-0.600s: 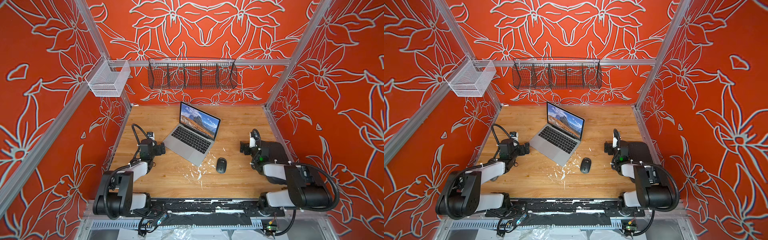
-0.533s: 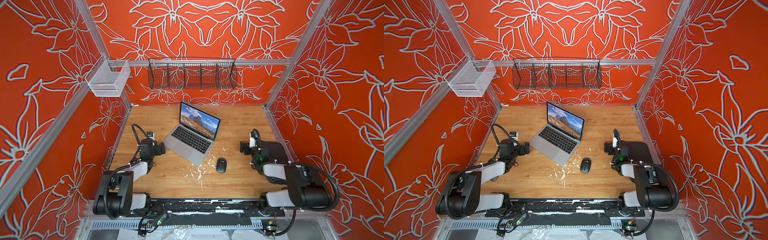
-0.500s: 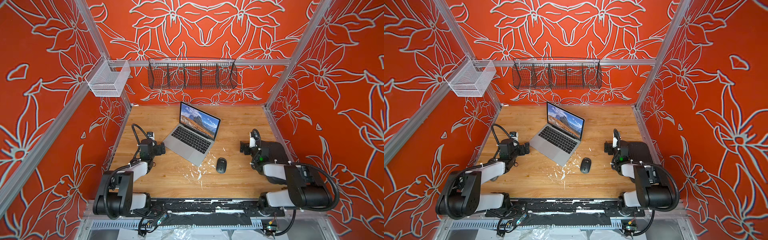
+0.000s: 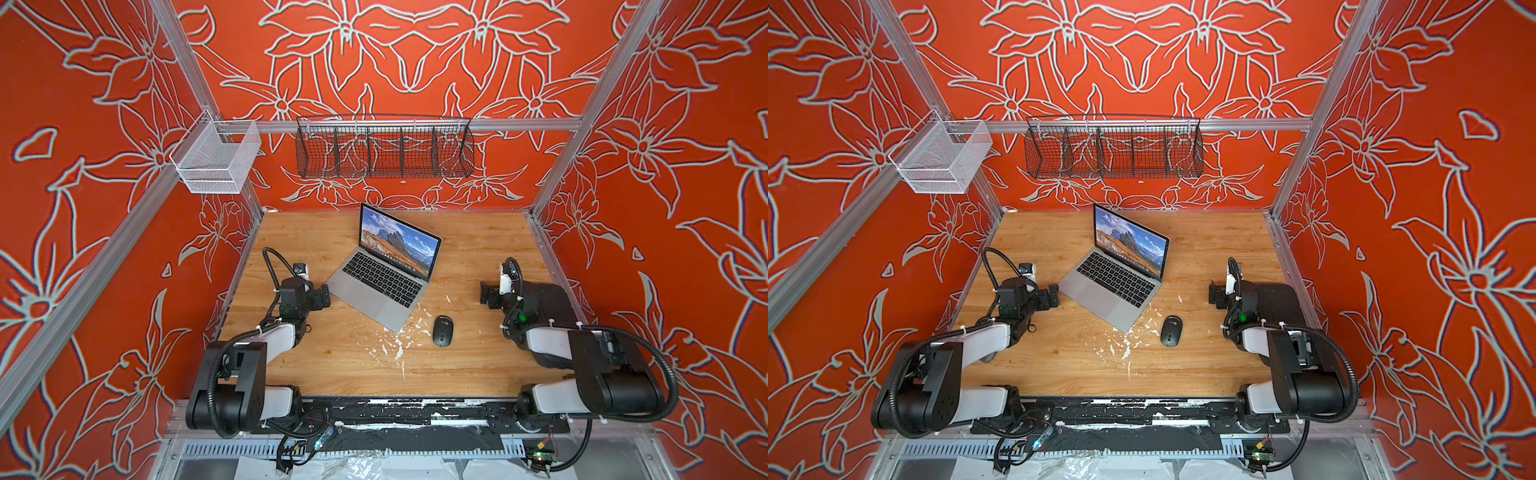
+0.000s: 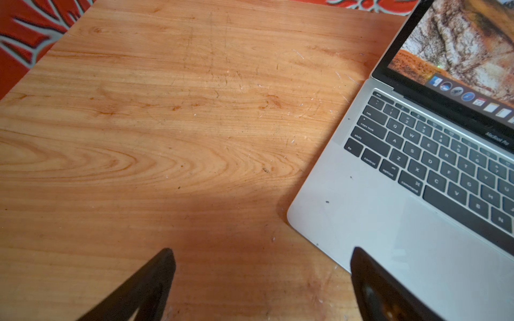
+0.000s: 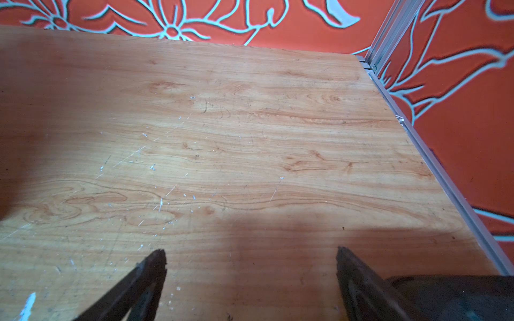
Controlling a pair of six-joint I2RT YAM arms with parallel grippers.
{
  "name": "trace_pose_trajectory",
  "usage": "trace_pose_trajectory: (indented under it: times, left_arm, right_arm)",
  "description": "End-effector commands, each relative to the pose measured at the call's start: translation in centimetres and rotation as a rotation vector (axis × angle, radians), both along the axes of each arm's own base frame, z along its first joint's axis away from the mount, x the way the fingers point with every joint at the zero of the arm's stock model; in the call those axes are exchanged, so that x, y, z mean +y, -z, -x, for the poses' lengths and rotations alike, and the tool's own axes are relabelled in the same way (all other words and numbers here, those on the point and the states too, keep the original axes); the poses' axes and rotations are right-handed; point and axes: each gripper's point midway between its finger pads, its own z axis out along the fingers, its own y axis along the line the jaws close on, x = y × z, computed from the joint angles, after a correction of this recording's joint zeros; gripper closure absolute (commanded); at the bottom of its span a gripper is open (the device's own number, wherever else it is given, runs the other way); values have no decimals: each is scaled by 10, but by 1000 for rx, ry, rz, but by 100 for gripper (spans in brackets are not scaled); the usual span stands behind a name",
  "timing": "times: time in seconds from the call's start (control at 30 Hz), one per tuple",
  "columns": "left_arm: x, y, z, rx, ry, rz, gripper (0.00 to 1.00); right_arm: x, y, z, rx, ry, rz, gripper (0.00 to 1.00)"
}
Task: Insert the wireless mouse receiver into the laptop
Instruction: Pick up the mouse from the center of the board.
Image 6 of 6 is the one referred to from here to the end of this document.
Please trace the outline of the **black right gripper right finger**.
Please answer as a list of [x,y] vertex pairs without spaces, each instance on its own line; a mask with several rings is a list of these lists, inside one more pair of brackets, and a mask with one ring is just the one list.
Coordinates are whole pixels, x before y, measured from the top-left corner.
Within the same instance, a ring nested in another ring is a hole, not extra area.
[[350,249],[337,250],[337,280],[349,320],[421,320],[421,312]]

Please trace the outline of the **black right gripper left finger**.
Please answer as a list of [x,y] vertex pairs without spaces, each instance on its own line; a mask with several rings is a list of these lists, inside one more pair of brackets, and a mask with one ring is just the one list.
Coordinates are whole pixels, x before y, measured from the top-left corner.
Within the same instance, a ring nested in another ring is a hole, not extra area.
[[166,265],[165,251],[155,250],[76,320],[154,320]]

